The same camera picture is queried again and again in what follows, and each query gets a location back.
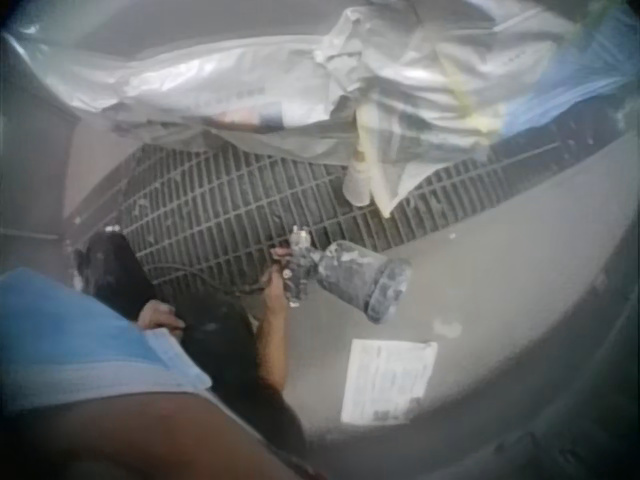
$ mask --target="white paper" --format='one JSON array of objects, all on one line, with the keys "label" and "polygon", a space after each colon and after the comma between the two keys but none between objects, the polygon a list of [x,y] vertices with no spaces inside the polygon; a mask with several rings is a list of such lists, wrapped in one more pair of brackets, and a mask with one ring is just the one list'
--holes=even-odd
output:
[{"label": "white paper", "polygon": [[353,340],[341,421],[406,422],[422,402],[437,352],[434,342]]}]

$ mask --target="spray gun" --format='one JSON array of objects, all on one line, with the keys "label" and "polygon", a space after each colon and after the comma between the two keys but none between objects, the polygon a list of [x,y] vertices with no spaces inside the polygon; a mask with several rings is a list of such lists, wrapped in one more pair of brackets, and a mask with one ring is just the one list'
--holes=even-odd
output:
[{"label": "spray gun", "polygon": [[407,260],[389,259],[342,240],[322,252],[311,246],[309,230],[298,227],[289,236],[289,246],[291,257],[282,276],[290,306],[300,305],[307,285],[315,280],[375,324],[393,317],[411,276]]}]

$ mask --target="person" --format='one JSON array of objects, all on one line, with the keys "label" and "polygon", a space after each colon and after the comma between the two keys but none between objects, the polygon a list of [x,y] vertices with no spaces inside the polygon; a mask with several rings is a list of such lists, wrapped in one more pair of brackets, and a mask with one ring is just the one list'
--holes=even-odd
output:
[{"label": "person", "polygon": [[141,478],[323,478],[300,461],[304,433],[282,396],[278,263],[254,334],[220,291],[162,302],[120,233],[75,258],[85,295],[33,272],[0,280],[5,407],[50,477],[91,460]]}]

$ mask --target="gray floor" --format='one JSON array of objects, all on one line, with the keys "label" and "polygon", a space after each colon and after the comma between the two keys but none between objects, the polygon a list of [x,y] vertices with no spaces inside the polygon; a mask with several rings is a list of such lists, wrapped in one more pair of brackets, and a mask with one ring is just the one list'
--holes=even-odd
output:
[{"label": "gray floor", "polygon": [[394,249],[414,273],[387,325],[371,325],[312,290],[292,313],[286,391],[311,436],[351,431],[339,415],[354,338],[437,341],[427,410],[462,396],[540,339],[598,279],[631,222],[638,158],[637,138],[625,136],[493,210]]}]

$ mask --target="metal grate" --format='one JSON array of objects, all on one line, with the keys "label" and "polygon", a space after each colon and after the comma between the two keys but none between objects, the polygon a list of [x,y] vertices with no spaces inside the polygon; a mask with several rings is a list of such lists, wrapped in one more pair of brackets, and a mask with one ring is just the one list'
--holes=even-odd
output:
[{"label": "metal grate", "polygon": [[[342,167],[232,145],[215,153],[144,146],[128,161],[131,173],[110,190],[111,201],[93,207],[101,221],[78,226],[83,233],[72,243],[117,221],[145,267],[178,264],[227,288],[253,285],[268,265],[268,249],[285,241],[294,225],[309,226],[322,249],[346,239],[384,251],[486,211],[617,138],[613,117],[605,115],[610,110],[599,100],[578,104],[549,125],[495,144],[487,162],[443,168],[389,219],[373,205],[356,208],[344,198]],[[184,270],[149,274],[167,297],[201,287]]]}]

